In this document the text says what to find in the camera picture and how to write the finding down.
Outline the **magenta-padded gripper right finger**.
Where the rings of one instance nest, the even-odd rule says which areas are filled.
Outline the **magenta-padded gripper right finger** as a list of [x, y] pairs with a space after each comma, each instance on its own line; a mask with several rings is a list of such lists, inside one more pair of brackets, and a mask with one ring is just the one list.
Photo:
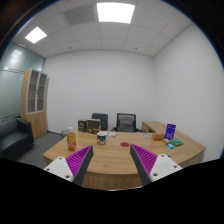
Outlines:
[[143, 185], [147, 185], [182, 169], [168, 155], [156, 155], [134, 144], [130, 145], [130, 154]]

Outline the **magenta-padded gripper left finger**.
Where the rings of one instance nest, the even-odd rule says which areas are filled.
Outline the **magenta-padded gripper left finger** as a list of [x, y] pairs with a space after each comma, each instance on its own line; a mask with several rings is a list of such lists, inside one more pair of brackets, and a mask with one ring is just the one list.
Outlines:
[[92, 157], [93, 146], [90, 145], [68, 157], [57, 157], [44, 170], [81, 186]]

